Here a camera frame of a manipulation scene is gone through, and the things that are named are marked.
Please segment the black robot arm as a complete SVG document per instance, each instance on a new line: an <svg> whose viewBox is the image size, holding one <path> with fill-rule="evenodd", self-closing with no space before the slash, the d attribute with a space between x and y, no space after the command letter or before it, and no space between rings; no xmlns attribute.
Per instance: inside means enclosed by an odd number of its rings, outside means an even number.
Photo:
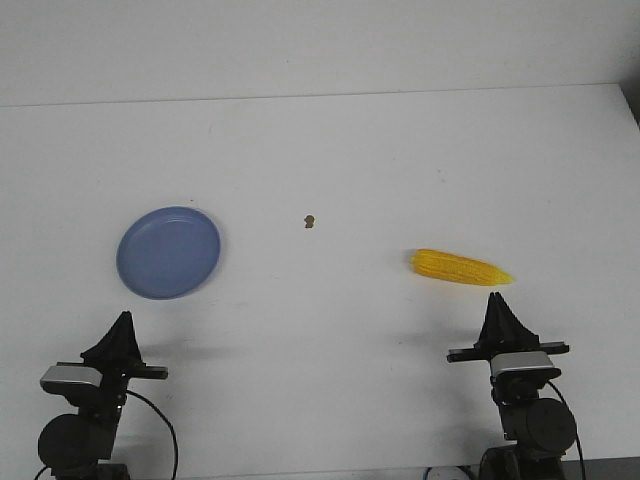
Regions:
<svg viewBox="0 0 640 480"><path fill-rule="evenodd" d="M165 380L168 369L149 366L136 339L132 314L122 312L99 342L80 354L79 362L58 362L40 379L42 390L61 396L77 409L49 421L41 431L38 456L55 479L129 479L124 463L110 461L123 407L130 397L149 406L167 426L177 475L179 447L175 429L161 410L129 389L132 379Z"/></svg>
<svg viewBox="0 0 640 480"><path fill-rule="evenodd" d="M473 347L448 352L450 363L489 364L491 398L508 444L484 452L480 479L566 477L561 458L578 443L577 423L563 399L543 398L540 391L561 376L551 357L569 350L563 341L542 342L519 321L503 296L492 292Z"/></svg>

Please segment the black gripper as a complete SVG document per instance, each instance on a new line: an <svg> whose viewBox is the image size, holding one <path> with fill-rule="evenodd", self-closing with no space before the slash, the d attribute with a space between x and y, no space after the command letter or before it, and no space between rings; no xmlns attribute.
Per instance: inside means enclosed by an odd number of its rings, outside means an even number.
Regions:
<svg viewBox="0 0 640 480"><path fill-rule="evenodd" d="M493 348L496 317L498 318L497 322L500 330L500 344L505 348L520 350L482 351ZM484 322L474 347L450 349L446 356L447 362L487 361L490 368L490 360L501 353L543 351L551 359L553 355L562 355L570 351L570 346L564 342L548 342L540 345L539 336L527 329L518 320L499 292L491 292L489 294ZM525 375L507 375L506 377L493 379L490 370L492 398L494 400L535 400L539 398L539 392L547 382L553 379L545 380L544 377Z"/></svg>
<svg viewBox="0 0 640 480"><path fill-rule="evenodd" d="M123 328L126 342L122 336ZM121 392L127 388L131 379L166 380L168 378L166 367L147 366L143 362L130 311L123 311L98 343L82 352L80 357L84 365L93 366L92 368L98 370L103 378L99 388L91 392L75 394ZM122 362L125 357L127 367L104 368L102 371L97 368L99 365ZM82 364L59 363L57 365Z"/></svg>

